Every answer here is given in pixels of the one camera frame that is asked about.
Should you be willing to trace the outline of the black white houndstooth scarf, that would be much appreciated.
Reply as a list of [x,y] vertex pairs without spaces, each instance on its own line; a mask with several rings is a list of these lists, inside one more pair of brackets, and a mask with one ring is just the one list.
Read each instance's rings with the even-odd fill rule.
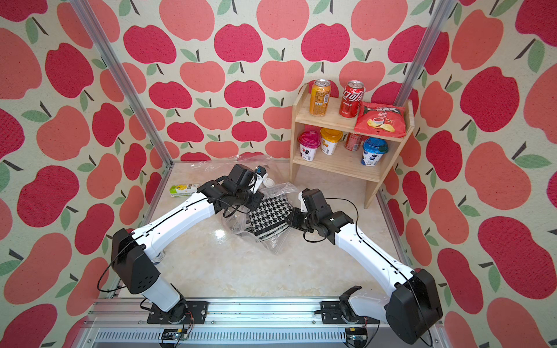
[[272,239],[290,227],[292,211],[286,195],[265,198],[257,210],[248,214],[246,231],[261,241]]

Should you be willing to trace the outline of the clear plastic vacuum bag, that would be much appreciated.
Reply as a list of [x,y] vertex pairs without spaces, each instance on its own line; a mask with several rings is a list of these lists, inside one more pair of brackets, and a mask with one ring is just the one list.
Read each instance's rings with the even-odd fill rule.
[[289,196],[298,189],[283,181],[266,158],[202,168],[218,177],[200,185],[187,205],[209,204],[228,233],[278,253],[294,213]]

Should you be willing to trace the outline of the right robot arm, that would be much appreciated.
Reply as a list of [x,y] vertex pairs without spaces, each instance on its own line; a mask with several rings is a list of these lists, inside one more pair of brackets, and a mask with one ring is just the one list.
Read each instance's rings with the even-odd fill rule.
[[415,271],[385,252],[362,232],[357,218],[333,211],[321,190],[307,188],[299,199],[300,207],[291,214],[290,226],[304,233],[317,232],[322,240],[347,252],[385,292],[382,297],[374,296],[353,286],[339,297],[331,314],[350,324],[362,318],[388,323],[410,345],[428,334],[443,316],[433,276],[425,269]]

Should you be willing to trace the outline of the white vacuum bag valve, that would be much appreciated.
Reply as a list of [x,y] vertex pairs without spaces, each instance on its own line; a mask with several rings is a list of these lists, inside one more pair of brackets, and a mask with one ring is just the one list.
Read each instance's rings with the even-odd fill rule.
[[264,185],[266,188],[271,188],[271,187],[273,187],[273,186],[275,185],[275,182],[274,182],[274,180],[271,179],[271,178],[265,178],[264,181],[263,181],[263,185]]

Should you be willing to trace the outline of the red chips bag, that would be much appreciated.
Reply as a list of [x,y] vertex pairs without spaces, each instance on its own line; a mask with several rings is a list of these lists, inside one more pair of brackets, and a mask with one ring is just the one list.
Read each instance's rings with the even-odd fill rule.
[[406,135],[406,109],[389,104],[364,102],[355,123],[355,133],[367,136],[403,138]]

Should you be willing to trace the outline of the green white drink carton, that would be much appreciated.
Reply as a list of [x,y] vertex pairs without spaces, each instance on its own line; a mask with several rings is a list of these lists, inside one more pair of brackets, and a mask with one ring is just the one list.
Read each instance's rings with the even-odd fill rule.
[[169,189],[171,197],[188,197],[197,192],[199,184],[174,185]]

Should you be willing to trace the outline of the pink lid cup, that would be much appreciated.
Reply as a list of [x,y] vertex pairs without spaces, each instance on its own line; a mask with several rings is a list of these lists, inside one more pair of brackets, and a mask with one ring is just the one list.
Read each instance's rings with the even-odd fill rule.
[[300,156],[303,160],[311,162],[316,156],[318,148],[321,146],[321,135],[316,130],[303,131],[298,136],[300,145]]

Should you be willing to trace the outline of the yellow lid cup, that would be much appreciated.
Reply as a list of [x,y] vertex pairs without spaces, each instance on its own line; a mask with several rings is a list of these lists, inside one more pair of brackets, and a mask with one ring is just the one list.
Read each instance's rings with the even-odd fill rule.
[[322,128],[321,131],[321,150],[325,155],[333,155],[339,141],[343,137],[343,132],[329,128]]

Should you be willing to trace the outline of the red can lower shelf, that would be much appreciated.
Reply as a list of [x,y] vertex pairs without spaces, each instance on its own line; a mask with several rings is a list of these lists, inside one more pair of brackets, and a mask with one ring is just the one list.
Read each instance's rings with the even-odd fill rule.
[[358,149],[361,145],[362,138],[363,137],[360,134],[348,133],[347,138],[346,138],[346,142],[345,142],[345,149],[347,149],[351,152],[358,151]]

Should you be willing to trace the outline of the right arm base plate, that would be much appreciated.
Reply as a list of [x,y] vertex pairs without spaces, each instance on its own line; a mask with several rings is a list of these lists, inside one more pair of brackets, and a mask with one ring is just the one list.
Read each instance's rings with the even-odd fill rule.
[[322,301],[320,307],[313,313],[319,316],[323,324],[346,324],[350,326],[363,326],[364,324],[377,324],[377,319],[357,316],[347,301]]

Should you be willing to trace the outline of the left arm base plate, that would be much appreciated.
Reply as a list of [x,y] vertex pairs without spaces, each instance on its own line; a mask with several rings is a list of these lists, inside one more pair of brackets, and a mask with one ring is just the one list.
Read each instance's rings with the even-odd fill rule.
[[153,304],[149,309],[148,324],[152,325],[203,325],[207,317],[209,302],[180,300],[168,312]]

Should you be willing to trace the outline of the aluminium front rail frame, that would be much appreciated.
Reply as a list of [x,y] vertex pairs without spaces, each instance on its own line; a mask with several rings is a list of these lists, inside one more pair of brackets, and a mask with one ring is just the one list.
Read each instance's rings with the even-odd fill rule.
[[378,320],[344,318],[335,297],[193,298],[170,324],[139,298],[99,300],[69,347],[406,347]]

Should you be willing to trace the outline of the left aluminium corner post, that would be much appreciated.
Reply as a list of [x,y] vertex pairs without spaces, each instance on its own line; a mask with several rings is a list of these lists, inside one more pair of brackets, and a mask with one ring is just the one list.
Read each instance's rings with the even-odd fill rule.
[[115,82],[120,87],[120,90],[123,92],[123,95],[128,101],[130,107],[133,111],[135,111],[139,122],[142,124],[154,148],[158,151],[165,167],[171,169],[173,167],[173,160],[170,153],[161,139],[155,124],[152,122],[151,117],[149,117],[148,111],[142,104],[139,95],[136,93],[136,89],[126,73],[124,66],[117,58],[117,55],[114,52],[108,37],[105,35],[100,22],[97,20],[91,5],[88,1],[82,0],[72,0],[70,3],[76,11],[77,16],[91,40],[100,52],[101,57],[107,63]]

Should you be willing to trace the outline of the aluminium corner post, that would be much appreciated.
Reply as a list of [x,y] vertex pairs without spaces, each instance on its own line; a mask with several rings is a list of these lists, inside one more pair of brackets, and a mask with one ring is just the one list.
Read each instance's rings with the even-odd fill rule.
[[439,37],[442,29],[445,26],[446,21],[450,16],[452,8],[458,3],[455,0],[441,0],[436,1],[438,4],[435,11],[433,11],[432,18],[429,22],[428,27],[424,33],[422,42],[420,43],[415,58],[410,65],[408,72],[406,73],[405,79],[401,85],[400,91],[395,99],[395,106],[403,106],[410,93],[413,90],[413,85],[419,79],[422,72],[425,71],[424,65],[429,55]]
[[165,167],[171,169],[173,167],[173,160],[170,153],[161,139],[155,124],[152,122],[151,117],[149,117],[148,111],[142,104],[139,95],[136,93],[136,89],[126,73],[124,66],[117,58],[117,55],[114,52],[108,37],[105,35],[100,22],[97,20],[91,5],[88,1],[82,0],[72,0],[70,3],[76,11],[77,16],[91,40],[100,52],[101,57],[107,63],[115,82],[120,87],[120,90],[123,92],[123,95],[128,101],[130,107],[133,111],[135,111],[139,122],[142,124],[154,148],[158,151]]

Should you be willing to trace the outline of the right aluminium corner post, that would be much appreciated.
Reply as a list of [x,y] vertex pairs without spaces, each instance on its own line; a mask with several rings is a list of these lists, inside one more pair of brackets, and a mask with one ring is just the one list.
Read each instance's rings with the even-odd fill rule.
[[400,91],[395,99],[395,106],[403,106],[410,93],[413,90],[413,85],[419,79],[422,72],[425,71],[424,65],[429,55],[439,37],[442,29],[445,26],[446,21],[450,16],[452,8],[458,3],[455,0],[441,0],[436,1],[438,4],[435,11],[433,11],[432,18],[429,22],[428,27],[424,33],[422,42],[420,43],[415,58],[410,65],[408,72],[406,73],[405,79],[401,85]]

